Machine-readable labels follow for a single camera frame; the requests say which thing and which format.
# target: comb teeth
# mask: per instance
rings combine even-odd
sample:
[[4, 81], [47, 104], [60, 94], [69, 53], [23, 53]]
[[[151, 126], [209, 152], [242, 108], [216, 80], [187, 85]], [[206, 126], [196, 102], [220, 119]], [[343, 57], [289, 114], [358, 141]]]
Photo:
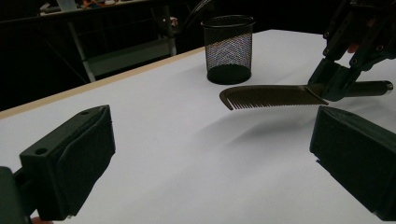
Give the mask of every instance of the comb teeth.
[[327, 105], [307, 86], [241, 86], [222, 91], [220, 100], [230, 109], [281, 105]]

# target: robotic arm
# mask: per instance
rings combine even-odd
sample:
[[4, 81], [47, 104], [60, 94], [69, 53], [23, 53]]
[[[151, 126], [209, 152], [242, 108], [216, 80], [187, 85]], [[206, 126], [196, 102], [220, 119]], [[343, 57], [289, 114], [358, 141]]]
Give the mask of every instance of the robotic arm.
[[20, 154], [15, 174], [0, 166], [0, 223], [75, 216], [115, 153], [109, 105], [77, 113]]
[[[362, 71], [370, 70], [385, 59], [396, 58], [396, 1], [344, 0], [323, 37], [327, 39], [327, 47], [323, 50], [325, 58], [308, 84], [326, 84], [321, 97], [339, 101], [351, 90]], [[335, 62], [356, 44], [359, 47], [349, 61], [349, 68]], [[368, 88], [384, 92], [392, 90], [392, 84], [385, 83]]]

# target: black mesh cup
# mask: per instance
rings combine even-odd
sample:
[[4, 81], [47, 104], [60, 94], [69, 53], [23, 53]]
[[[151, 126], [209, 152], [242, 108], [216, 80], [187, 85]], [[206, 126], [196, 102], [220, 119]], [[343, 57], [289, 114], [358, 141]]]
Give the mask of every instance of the black mesh cup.
[[207, 79], [233, 85], [251, 77], [254, 19], [231, 15], [203, 21]]

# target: dark background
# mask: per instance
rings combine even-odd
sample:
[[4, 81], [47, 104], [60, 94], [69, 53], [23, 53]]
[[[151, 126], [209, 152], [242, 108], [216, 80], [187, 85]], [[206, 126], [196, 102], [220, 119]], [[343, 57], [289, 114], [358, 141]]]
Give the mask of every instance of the dark background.
[[[44, 2], [46, 1], [2, 0], [0, 22], [35, 17]], [[190, 0], [190, 9], [199, 2]], [[203, 46], [200, 22], [221, 15], [252, 16], [256, 20], [255, 33], [277, 29], [322, 34], [340, 2], [215, 0], [197, 16], [191, 27], [176, 34], [177, 53]], [[171, 11], [181, 23], [189, 13], [186, 6], [173, 6]], [[73, 23], [89, 56], [150, 41], [160, 32], [149, 7], [92, 16], [74, 20]], [[88, 82], [66, 22], [55, 21], [42, 25], [27, 23], [0, 29], [0, 110]]]

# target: robotic hand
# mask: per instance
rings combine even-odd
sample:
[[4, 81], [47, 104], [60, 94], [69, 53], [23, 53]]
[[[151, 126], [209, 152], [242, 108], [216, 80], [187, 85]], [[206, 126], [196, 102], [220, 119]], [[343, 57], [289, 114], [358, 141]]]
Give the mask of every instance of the robotic hand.
[[[343, 99], [362, 71], [385, 59], [396, 58], [396, 1], [344, 0], [332, 17], [323, 37], [327, 47], [308, 84], [321, 83], [321, 97], [329, 101]], [[359, 45], [346, 68], [334, 61], [342, 58], [350, 46]], [[393, 89], [388, 81], [366, 87], [373, 94]]]

